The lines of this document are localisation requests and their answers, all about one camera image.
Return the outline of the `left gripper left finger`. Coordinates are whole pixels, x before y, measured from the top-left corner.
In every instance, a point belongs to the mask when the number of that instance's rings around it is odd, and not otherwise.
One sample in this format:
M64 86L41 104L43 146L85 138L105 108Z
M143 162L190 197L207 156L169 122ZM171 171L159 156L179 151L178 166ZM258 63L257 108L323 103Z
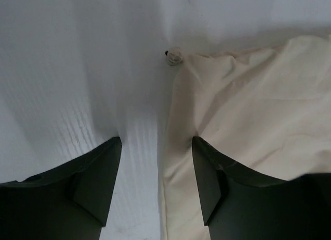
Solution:
M121 159L113 137L22 182L1 184L1 239L99 239Z

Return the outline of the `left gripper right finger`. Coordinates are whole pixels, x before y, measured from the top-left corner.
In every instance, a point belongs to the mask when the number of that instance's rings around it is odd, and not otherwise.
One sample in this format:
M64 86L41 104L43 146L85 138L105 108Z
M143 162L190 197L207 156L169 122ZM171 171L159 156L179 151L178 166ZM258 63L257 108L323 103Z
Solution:
M284 181L192 138L203 222L211 239L330 239L330 174Z

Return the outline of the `beige trousers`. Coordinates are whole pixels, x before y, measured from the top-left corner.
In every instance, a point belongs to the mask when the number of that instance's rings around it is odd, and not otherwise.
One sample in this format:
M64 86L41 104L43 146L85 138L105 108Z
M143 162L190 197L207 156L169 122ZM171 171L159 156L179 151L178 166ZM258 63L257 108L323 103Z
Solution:
M189 55L174 80L161 156L164 239L211 239L203 222L192 138L262 174L330 174L330 39Z

